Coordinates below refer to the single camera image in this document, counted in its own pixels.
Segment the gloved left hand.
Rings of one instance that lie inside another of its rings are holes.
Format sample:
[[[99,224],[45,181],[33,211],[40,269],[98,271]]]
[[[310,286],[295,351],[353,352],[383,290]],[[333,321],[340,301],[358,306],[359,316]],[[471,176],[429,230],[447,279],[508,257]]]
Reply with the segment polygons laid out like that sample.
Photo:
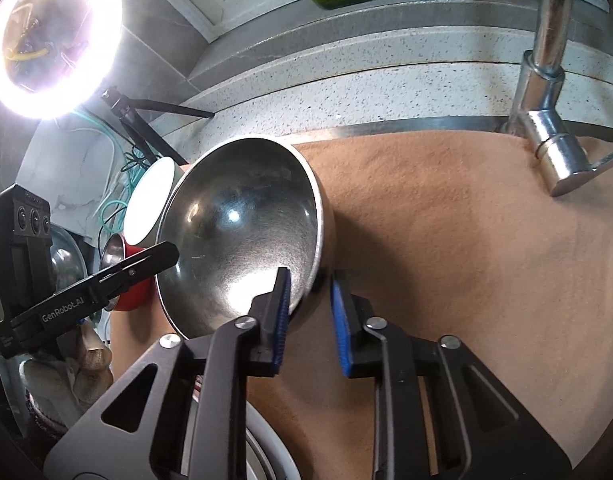
[[[41,351],[19,365],[37,423],[65,434],[113,384],[112,352],[85,321],[58,338],[60,358]]]

